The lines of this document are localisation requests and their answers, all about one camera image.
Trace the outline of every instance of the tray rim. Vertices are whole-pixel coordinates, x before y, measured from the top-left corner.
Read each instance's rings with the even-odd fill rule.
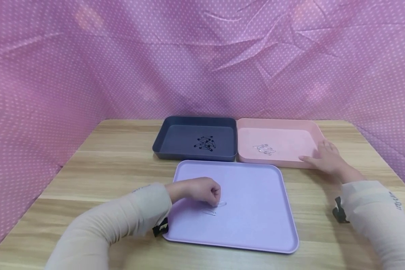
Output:
[[[172,117],[186,117],[186,118],[195,118],[195,119],[198,119],[198,118],[212,118],[212,119],[231,119],[231,120],[233,120],[233,121],[235,122],[235,127],[233,128],[234,134],[235,134],[235,136],[234,136],[234,148],[235,148],[235,149],[234,149],[234,154],[233,154],[233,156],[225,156],[225,155],[223,155],[223,156],[218,156],[218,157],[228,158],[228,159],[235,159],[236,156],[237,156],[237,154],[239,153],[239,134],[238,134],[238,130],[239,130],[239,129],[237,128],[237,121],[236,121],[236,119],[234,119],[234,118],[232,118],[232,117],[171,115],[171,116],[166,117],[166,118],[163,120],[162,125],[160,126],[160,129],[159,129],[159,131],[158,131],[158,133],[157,133],[156,139],[154,140],[153,145],[151,146],[151,150],[152,150],[156,155],[157,155],[157,154],[168,154],[168,155],[176,155],[176,156],[179,156],[179,155],[186,155],[186,154],[173,154],[173,153],[167,153],[167,152],[155,151],[155,150],[154,150],[155,144],[156,144],[156,142],[157,142],[157,140],[158,140],[158,138],[159,138],[160,131],[162,130],[162,128],[164,127],[164,125],[166,125],[166,120],[167,120],[167,119],[170,119],[170,118],[172,118]],[[205,154],[192,154],[192,156],[201,156],[201,157],[204,157],[204,156],[206,156],[206,155],[205,155]]]
[[[186,159],[181,161],[177,167],[176,171],[174,173],[174,178],[173,178],[173,183],[178,182],[177,181],[177,176],[178,176],[178,171],[179,168],[185,165],[186,163],[225,163],[227,166],[252,166],[252,167],[270,167],[272,170],[276,171],[276,173],[280,176],[280,180],[282,180],[282,192],[286,198],[286,203],[287,203],[287,210],[289,214],[289,218],[292,221],[292,232],[294,234],[294,238],[297,240],[297,244],[293,247],[293,249],[288,250],[288,251],[279,251],[279,250],[273,250],[273,249],[266,249],[266,248],[244,248],[244,247],[237,247],[234,245],[225,245],[225,244],[208,244],[208,243],[203,243],[203,242],[198,242],[198,241],[182,241],[182,240],[176,240],[176,239],[171,239],[168,237],[166,234],[163,234],[163,238],[165,238],[167,241],[171,242],[178,242],[178,243],[187,243],[187,244],[195,244],[195,245],[205,245],[205,246],[211,246],[211,247],[224,247],[224,248],[235,248],[235,249],[242,249],[242,250],[251,250],[251,251],[265,251],[265,252],[270,252],[270,253],[279,253],[279,254],[293,254],[295,253],[299,247],[300,247],[300,238],[299,238],[299,233],[297,231],[297,226],[296,222],[294,221],[294,215],[293,215],[293,210],[291,209],[291,204],[290,204],[290,198],[288,197],[288,192],[286,190],[285,186],[285,181],[284,177],[282,175],[282,171],[272,165],[272,164],[260,164],[260,163],[245,163],[245,162],[226,162],[226,161],[209,161],[209,160],[192,160],[192,159]]]
[[[305,166],[306,165],[306,163],[305,162],[303,162],[303,161],[290,161],[290,160],[285,160],[285,159],[263,159],[262,157],[261,158],[256,158],[256,159],[254,159],[254,158],[249,158],[249,157],[246,157],[246,156],[243,156],[241,153],[240,153],[240,148],[239,148],[239,121],[240,120],[242,120],[242,119],[244,119],[244,120],[248,120],[248,119],[253,119],[253,118],[240,118],[240,119],[238,119],[237,120],[237,154],[238,154],[238,157],[239,157],[239,160],[241,161],[241,162],[243,162],[243,163],[254,163],[254,162],[261,162],[261,161],[265,161],[265,162],[268,162],[268,163],[264,163],[264,164],[271,164],[272,162],[294,162],[294,163],[300,163],[300,164],[303,164],[304,165],[304,167],[291,167],[291,168],[311,168],[311,167],[307,167],[307,166]],[[311,122],[314,126],[316,126],[316,128],[317,128],[317,130],[318,130],[318,133],[323,137],[323,138],[325,138],[325,136],[324,136],[324,134],[323,134],[323,132],[322,132],[322,130],[320,129],[320,126],[318,125],[318,123],[316,123],[315,121],[313,121],[313,120],[302,120],[302,119],[269,119],[269,118],[257,118],[257,119],[261,119],[261,120],[282,120],[282,121],[297,121],[297,122]]]

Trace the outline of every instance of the beige sleeve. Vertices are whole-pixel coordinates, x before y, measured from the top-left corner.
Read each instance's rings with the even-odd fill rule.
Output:
[[[108,270],[108,248],[125,236],[144,235],[171,209],[165,186],[152,184],[77,217],[64,232],[46,270]]]
[[[368,238],[384,270],[405,270],[405,214],[378,181],[342,185],[342,207],[355,230]]]

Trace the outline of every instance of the polka dot fabric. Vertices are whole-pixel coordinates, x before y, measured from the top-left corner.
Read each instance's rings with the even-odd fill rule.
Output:
[[[405,0],[0,0],[0,242],[103,119],[354,123],[405,182]]]

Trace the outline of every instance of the wood grain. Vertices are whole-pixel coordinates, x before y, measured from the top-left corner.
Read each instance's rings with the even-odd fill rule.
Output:
[[[316,121],[342,156],[401,199],[405,185],[350,123]],[[153,182],[169,183],[177,161],[151,147],[162,120],[105,120],[81,145],[0,245],[0,270],[43,269],[67,225],[84,211]],[[111,269],[378,269],[369,243],[331,215],[339,185],[313,170],[281,168],[300,238],[293,255],[168,242],[150,235],[111,247]]]

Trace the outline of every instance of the purple tray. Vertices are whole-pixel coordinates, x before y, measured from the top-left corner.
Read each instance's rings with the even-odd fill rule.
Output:
[[[176,202],[168,216],[165,239],[287,254],[297,250],[299,236],[277,167],[185,160],[177,166],[174,182],[202,176],[220,184],[220,201],[227,204],[212,208],[191,199]],[[205,209],[216,215],[203,213]]]

